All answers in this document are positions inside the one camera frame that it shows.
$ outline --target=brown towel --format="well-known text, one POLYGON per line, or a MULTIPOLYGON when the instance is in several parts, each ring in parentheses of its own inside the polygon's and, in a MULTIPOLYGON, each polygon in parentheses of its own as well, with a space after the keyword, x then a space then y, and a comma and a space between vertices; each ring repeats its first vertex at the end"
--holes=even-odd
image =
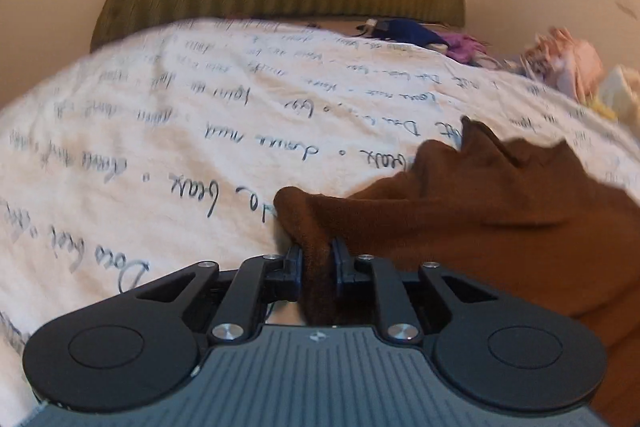
POLYGON ((500 142, 463 119, 458 152, 430 140, 409 172, 348 199, 281 189, 274 200, 305 251, 303 306, 312 324, 339 321, 329 242, 393 259, 439 261, 580 319, 609 352, 594 407, 616 427, 640 420, 640 208, 590 178, 571 148, 500 142))

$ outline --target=white blanket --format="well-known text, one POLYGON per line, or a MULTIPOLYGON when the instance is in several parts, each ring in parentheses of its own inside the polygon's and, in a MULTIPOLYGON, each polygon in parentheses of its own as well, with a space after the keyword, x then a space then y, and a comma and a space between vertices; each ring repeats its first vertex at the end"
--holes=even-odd
POLYGON ((0 425, 35 401, 29 334, 202 259, 283 250, 271 206, 406 169, 460 117, 566 139, 640 199, 630 135, 563 95, 404 44, 262 22, 183 22, 84 58, 0 113, 0 425))

